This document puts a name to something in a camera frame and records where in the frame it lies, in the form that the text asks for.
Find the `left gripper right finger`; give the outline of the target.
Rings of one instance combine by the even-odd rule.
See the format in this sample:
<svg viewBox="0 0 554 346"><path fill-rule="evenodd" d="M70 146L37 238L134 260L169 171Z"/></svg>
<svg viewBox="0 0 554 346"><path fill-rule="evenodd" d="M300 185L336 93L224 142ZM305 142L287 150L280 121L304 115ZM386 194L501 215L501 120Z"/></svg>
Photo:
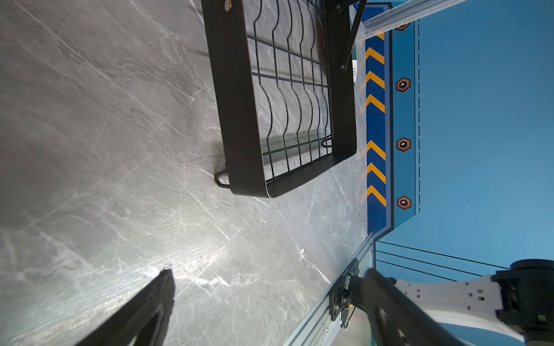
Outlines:
<svg viewBox="0 0 554 346"><path fill-rule="evenodd" d="M461 345L375 269L366 271L362 301L378 345Z"/></svg>

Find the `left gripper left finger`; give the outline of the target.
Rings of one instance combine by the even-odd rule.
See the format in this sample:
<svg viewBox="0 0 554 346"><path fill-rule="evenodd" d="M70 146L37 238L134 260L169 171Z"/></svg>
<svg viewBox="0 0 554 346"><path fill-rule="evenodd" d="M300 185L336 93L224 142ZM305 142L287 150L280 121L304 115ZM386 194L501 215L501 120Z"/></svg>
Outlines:
<svg viewBox="0 0 554 346"><path fill-rule="evenodd" d="M175 304L173 271L162 270L78 345L162 345Z"/></svg>

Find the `black wire dish rack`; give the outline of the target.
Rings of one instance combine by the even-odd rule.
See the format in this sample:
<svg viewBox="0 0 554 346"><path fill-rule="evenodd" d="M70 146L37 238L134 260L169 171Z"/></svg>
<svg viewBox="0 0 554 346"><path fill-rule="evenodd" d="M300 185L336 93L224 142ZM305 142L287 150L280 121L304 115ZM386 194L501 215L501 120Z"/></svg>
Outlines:
<svg viewBox="0 0 554 346"><path fill-rule="evenodd" d="M203 1L224 148L214 176L276 198L356 154L352 50L364 1Z"/></svg>

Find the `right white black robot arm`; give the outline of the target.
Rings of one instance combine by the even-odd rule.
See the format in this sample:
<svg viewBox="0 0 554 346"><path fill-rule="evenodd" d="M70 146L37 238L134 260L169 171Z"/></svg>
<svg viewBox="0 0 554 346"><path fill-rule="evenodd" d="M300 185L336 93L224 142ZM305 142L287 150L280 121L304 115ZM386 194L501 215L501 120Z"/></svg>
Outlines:
<svg viewBox="0 0 554 346"><path fill-rule="evenodd" d="M374 268L347 274L346 305L365 312L378 345L461 345L443 324L553 344L553 261L523 259L473 281L410 283Z"/></svg>

